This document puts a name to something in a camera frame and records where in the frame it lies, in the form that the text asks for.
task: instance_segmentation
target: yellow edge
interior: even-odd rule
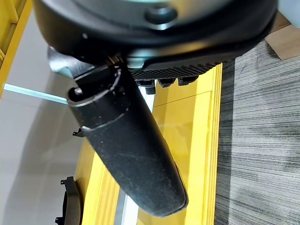
[[[84,197],[82,225],[113,225],[120,187],[87,140],[75,179]]]
[[[214,224],[216,182],[217,182],[217,159],[218,159],[218,135],[221,103],[222,64],[214,68],[214,80],[212,87],[209,129],[207,142],[207,171],[205,174],[205,193],[203,208],[203,225]]]
[[[22,34],[24,32],[27,20],[29,18],[30,13],[31,13],[31,9],[32,9],[32,1],[27,0],[26,4],[24,6],[24,9],[22,11],[22,14],[20,16],[20,19],[18,21],[18,24],[16,26],[13,37],[11,39],[10,45],[8,47],[7,54],[4,58],[2,66],[0,68],[0,97],[3,93],[4,84],[6,82],[10,67],[13,63],[15,53],[18,49],[18,46],[19,46]]]

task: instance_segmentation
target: black plastic housing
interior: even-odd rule
[[[146,212],[168,216],[185,208],[188,196],[145,100],[123,71],[95,95],[77,98],[71,90],[68,104],[120,187]]]

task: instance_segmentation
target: white wall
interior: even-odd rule
[[[34,15],[7,83],[65,96],[69,78],[50,72],[47,45]],[[66,105],[5,91],[0,100],[0,206],[3,225],[52,225],[61,216],[64,187],[74,175],[82,139]]]

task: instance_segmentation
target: floor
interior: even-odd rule
[[[300,225],[299,93],[266,42],[224,66],[216,225]]]

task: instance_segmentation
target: ribbed black surface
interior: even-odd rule
[[[182,67],[173,67],[170,69],[161,70],[133,70],[131,71],[136,81],[140,80],[154,80],[154,79],[166,79],[166,78],[179,78],[188,76],[197,76],[206,73],[208,70],[214,68],[219,62],[206,65],[191,65]]]

